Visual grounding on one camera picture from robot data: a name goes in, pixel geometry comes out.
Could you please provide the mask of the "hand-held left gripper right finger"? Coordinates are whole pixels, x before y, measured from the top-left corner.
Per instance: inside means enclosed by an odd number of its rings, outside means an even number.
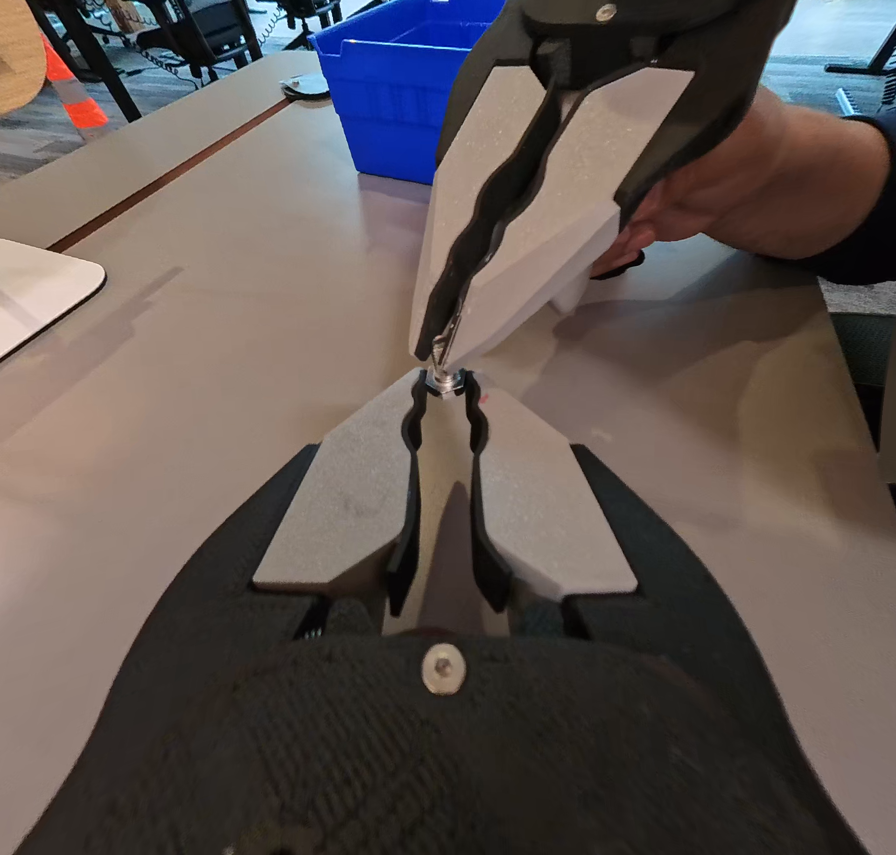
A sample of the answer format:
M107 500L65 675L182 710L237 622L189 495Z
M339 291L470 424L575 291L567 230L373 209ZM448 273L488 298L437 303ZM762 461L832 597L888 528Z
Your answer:
M636 590L572 444L485 375L468 371L473 575L494 612L517 600Z

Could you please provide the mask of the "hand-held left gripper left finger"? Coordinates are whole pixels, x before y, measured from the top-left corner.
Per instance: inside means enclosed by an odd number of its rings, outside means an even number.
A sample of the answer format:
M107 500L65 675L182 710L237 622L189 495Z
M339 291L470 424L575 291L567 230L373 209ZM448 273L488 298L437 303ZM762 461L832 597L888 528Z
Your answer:
M427 372L412 370L317 448L252 577L263 591L380 596L397 617L420 559Z

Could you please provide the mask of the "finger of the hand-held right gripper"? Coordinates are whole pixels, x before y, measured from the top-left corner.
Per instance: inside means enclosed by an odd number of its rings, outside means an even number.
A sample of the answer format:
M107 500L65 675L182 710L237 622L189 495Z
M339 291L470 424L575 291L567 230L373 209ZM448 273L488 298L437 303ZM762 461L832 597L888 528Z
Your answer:
M690 70L650 66L574 104L534 195L473 281L473 305L462 316L473 331L461 334L463 361L449 361L452 370L469 366L545 304L561 314L578 305L593 263L619 233L620 184L692 79Z
M476 275L521 206L561 119L554 82L529 66L491 69L435 172L414 291L409 350L463 361Z

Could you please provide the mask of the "person's right forearm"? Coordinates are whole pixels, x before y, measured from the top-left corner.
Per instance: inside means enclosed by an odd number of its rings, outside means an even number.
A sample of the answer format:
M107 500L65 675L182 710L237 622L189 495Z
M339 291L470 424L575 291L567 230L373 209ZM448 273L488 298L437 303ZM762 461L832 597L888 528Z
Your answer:
M867 218L831 248L789 263L834 285L879 285L895 281L895 109L855 115L852 121L874 127L890 150L890 172Z

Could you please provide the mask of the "person's right hand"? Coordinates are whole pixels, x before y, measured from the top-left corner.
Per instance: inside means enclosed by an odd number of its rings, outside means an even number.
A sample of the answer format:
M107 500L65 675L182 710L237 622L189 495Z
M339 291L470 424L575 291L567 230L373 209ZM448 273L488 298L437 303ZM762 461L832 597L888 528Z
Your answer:
M760 88L722 144L651 188L590 276L609 277L650 245L698 234L758 255L811 257L867 220L890 166L889 142L875 126Z

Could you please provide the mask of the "blue plastic bin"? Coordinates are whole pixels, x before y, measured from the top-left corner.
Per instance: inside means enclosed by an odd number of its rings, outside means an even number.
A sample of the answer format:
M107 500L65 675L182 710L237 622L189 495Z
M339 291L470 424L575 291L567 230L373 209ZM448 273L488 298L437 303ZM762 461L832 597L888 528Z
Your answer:
M432 183L470 49L507 0L389 0L311 37L359 173Z

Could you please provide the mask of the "round metal table grommet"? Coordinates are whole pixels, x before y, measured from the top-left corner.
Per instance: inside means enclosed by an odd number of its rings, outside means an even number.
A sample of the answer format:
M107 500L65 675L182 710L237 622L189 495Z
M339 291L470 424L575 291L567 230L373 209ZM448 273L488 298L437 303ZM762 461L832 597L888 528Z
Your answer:
M330 100L330 88L321 72L302 73L279 82L283 98L289 103L316 103Z

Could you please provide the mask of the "white and wood document stand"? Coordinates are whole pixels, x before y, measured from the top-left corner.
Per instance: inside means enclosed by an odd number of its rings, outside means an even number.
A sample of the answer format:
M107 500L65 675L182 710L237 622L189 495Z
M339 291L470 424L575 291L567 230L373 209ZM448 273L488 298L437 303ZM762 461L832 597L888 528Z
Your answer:
M47 80L43 32L26 0L1 0L1 114L32 102ZM89 301L106 283L90 261L1 241L1 358Z

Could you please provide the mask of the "orange traffic cone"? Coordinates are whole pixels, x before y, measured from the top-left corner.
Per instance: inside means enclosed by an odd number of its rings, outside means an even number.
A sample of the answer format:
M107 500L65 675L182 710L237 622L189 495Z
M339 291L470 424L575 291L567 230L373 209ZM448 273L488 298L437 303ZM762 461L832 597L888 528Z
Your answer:
M84 83L71 71L46 35L41 34L41 40L47 58L47 80L73 127L85 141L99 137L108 123L105 111L88 94Z

